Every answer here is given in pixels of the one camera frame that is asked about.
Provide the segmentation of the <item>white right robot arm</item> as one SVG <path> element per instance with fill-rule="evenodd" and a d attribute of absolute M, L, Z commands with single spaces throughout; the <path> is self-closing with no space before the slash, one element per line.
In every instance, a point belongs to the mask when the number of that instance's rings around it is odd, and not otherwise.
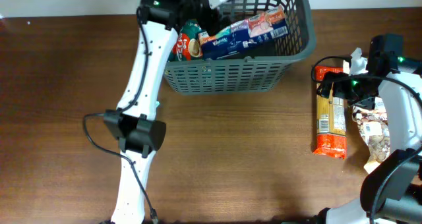
<path fill-rule="evenodd" d="M 329 72 L 317 79 L 318 96 L 346 99 L 350 105 L 374 108 L 383 100 L 390 133 L 390 155 L 361 186 L 360 197 L 338 208 L 326 208 L 316 223 L 420 223 L 421 61 L 403 54 L 404 38 L 384 34 L 372 38 L 364 73 Z"/>

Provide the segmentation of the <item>colourful tissue multipack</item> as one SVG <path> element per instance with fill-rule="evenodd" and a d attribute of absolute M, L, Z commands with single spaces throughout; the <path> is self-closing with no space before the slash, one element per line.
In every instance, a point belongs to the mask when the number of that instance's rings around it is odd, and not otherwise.
<path fill-rule="evenodd" d="M 281 5 L 250 18 L 235 22 L 217 34 L 198 34 L 203 59 L 222 59 L 289 34 L 284 8 Z"/>

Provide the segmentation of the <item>green coffee bag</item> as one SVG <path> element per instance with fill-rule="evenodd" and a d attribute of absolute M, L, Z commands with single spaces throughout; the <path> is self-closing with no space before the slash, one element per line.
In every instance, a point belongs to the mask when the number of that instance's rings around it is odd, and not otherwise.
<path fill-rule="evenodd" d="M 198 34 L 202 32 L 197 20 L 188 20 L 181 28 L 176 44 L 169 54 L 168 61 L 192 61 L 202 59 Z"/>

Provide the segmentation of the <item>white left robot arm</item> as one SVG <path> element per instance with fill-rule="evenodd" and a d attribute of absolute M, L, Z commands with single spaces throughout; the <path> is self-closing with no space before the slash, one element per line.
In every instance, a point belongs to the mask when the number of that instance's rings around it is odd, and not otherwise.
<path fill-rule="evenodd" d="M 169 54 L 187 20 L 208 31 L 228 22 L 218 7 L 231 0 L 140 0 L 136 10 L 139 41 L 127 87 L 104 123 L 118 141 L 121 177 L 111 223 L 142 223 L 151 204 L 145 188 L 150 166 L 160 149 L 166 124 L 156 120 L 157 98 Z"/>

